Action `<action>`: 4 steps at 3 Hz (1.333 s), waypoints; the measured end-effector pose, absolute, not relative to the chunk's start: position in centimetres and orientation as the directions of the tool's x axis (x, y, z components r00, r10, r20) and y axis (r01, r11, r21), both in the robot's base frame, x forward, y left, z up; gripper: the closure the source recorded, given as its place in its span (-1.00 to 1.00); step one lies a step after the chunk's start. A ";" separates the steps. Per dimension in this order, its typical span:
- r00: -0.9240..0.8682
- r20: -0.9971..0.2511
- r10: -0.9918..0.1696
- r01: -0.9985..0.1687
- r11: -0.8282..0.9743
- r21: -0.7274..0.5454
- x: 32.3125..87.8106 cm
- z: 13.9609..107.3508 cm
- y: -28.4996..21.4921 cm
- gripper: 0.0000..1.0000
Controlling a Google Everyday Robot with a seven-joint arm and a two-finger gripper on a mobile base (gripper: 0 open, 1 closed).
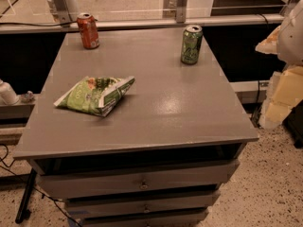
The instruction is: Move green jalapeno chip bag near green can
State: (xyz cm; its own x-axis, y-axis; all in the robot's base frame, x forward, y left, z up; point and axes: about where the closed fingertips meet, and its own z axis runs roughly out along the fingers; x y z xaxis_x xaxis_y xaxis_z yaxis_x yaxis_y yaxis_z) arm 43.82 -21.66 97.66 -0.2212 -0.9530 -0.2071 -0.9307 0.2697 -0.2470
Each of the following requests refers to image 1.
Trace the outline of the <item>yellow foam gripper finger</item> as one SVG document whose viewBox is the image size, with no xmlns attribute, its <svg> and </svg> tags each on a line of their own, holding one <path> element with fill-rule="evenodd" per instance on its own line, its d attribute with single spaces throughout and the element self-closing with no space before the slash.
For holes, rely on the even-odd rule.
<svg viewBox="0 0 303 227">
<path fill-rule="evenodd" d="M 264 129 L 274 129 L 282 124 L 302 100 L 303 67 L 292 65 L 282 73 L 274 72 L 262 103 L 258 123 Z"/>
<path fill-rule="evenodd" d="M 255 50 L 263 54 L 277 54 L 277 39 L 280 31 L 280 26 L 275 28 L 266 39 L 258 43 Z"/>
</svg>

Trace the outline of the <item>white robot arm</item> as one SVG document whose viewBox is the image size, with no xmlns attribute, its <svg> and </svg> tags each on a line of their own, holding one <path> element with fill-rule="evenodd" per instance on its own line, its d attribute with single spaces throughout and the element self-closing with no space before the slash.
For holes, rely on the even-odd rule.
<svg viewBox="0 0 303 227">
<path fill-rule="evenodd" d="M 273 129 L 303 100 L 303 0 L 256 50 L 286 63 L 282 73 L 274 72 L 270 78 L 258 120 L 262 128 Z"/>
</svg>

